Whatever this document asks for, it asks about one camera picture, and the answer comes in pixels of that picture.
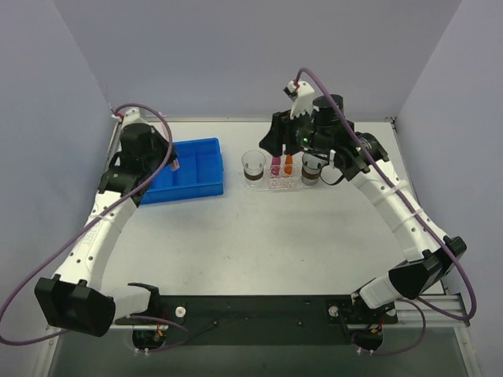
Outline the clear brown-banded cup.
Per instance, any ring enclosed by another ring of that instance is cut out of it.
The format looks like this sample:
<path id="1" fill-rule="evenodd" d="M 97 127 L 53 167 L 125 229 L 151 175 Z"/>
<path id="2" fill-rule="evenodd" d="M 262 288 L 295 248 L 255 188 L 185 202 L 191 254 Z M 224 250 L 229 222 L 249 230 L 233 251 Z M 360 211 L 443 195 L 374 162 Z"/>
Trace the clear brown-banded cup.
<path id="1" fill-rule="evenodd" d="M 301 159 L 301 181 L 306 186 L 315 186 L 321 176 L 321 170 L 325 166 L 326 161 L 318 156 L 304 153 Z"/>

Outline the orange toothpaste tube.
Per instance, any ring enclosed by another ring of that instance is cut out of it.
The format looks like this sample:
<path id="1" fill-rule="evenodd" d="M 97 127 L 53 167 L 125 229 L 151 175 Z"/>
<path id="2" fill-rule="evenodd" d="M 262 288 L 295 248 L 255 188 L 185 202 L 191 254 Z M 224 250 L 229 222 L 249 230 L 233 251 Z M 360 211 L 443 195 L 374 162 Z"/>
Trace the orange toothpaste tube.
<path id="1" fill-rule="evenodd" d="M 290 155 L 286 155 L 285 163 L 284 163 L 284 176 L 285 177 L 290 177 L 292 175 L 293 166 L 294 166 L 293 157 Z"/>

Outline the pink toothpaste tube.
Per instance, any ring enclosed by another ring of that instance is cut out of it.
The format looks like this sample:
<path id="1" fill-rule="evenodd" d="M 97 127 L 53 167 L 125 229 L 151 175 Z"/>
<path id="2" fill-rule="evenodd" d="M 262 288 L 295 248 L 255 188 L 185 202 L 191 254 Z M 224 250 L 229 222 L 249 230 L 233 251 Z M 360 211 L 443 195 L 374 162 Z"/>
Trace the pink toothpaste tube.
<path id="1" fill-rule="evenodd" d="M 281 172 L 281 157 L 273 157 L 270 164 L 270 174 L 277 177 Z"/>

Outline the clear acrylic toothbrush holder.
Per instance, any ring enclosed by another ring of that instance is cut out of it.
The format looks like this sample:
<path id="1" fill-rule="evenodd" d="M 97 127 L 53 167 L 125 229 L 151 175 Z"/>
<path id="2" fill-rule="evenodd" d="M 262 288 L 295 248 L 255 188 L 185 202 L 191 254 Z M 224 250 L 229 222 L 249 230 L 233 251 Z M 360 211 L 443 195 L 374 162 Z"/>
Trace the clear acrylic toothbrush holder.
<path id="1" fill-rule="evenodd" d="M 284 176 L 285 157 L 286 156 L 281 157 L 281 172 L 277 177 L 273 177 L 270 174 L 270 164 L 273 157 L 266 157 L 266 165 L 263 176 L 263 188 L 266 191 L 292 191 L 307 188 L 307 186 L 301 181 L 302 163 L 300 156 L 293 156 L 294 166 L 290 177 Z"/>

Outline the clear blue-tinted cup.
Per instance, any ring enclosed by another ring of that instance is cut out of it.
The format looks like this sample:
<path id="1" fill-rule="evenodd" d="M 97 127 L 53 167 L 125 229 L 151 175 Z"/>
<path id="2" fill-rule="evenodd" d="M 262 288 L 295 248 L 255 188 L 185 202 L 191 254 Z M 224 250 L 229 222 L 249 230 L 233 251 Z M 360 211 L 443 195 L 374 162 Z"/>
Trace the clear blue-tinted cup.
<path id="1" fill-rule="evenodd" d="M 250 185 L 260 184 L 266 165 L 265 155 L 260 151 L 250 150 L 242 155 L 241 163 L 246 182 Z"/>

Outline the white toothbrush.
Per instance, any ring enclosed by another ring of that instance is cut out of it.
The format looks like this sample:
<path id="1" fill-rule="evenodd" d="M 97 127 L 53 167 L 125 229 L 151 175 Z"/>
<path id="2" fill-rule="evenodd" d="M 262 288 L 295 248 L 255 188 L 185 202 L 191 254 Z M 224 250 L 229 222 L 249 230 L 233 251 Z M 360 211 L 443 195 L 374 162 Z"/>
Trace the white toothbrush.
<path id="1" fill-rule="evenodd" d="M 172 171 L 176 171 L 180 168 L 180 163 L 178 161 L 178 159 L 175 159 L 171 164 L 170 164 L 170 168 Z"/>

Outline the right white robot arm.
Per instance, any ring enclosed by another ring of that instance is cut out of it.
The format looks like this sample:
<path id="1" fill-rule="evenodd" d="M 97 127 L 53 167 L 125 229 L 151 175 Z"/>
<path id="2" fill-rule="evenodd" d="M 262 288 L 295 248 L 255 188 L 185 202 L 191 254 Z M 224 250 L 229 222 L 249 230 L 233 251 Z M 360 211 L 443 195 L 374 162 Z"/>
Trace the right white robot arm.
<path id="1" fill-rule="evenodd" d="M 441 280 L 466 252 L 459 237 L 450 237 L 424 212 L 401 179 L 384 146 L 369 133 L 342 119 L 343 98 L 316 96 L 305 81 L 284 89 L 292 106 L 272 116 L 261 149 L 274 158 L 301 153 L 301 180 L 314 185 L 325 167 L 337 169 L 374 206 L 395 236 L 405 260 L 360 287 L 356 295 L 369 309 L 399 298 L 416 299 Z"/>

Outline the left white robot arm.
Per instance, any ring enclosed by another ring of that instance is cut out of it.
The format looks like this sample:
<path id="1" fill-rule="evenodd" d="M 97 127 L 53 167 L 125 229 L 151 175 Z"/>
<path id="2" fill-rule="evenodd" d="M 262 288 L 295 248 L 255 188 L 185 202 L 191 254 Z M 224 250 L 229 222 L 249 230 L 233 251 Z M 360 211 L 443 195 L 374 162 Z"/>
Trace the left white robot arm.
<path id="1" fill-rule="evenodd" d="M 119 150 L 108 162 L 97 187 L 83 234 L 67 247 L 67 258 L 50 278 L 35 285 L 35 297 L 49 325 L 101 337 L 119 318 L 134 314 L 152 323 L 161 313 L 160 302 L 148 291 L 119 295 L 101 291 L 105 267 L 132 214 L 154 177 L 167 165 L 178 165 L 168 125 L 160 133 L 147 123 L 140 104 L 120 106 L 114 116 L 121 126 Z"/>

